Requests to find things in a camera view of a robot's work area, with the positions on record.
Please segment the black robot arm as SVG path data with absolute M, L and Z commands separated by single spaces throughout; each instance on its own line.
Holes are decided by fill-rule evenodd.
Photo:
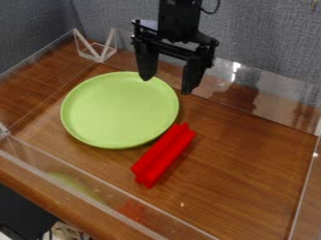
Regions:
M 181 77 L 181 94 L 187 95 L 199 86 L 207 68 L 212 66 L 213 51 L 219 41 L 199 29 L 201 0 L 159 0 L 157 20 L 133 19 L 130 44 L 138 76 L 148 81 L 157 70 L 157 57 L 164 54 L 185 62 Z

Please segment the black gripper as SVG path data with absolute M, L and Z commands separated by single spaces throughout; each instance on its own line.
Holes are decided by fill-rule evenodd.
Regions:
M 130 44 L 141 80 L 153 77 L 160 54 L 184 60 L 181 94 L 188 95 L 211 68 L 217 40 L 200 32 L 197 18 L 134 19 L 130 23 Z

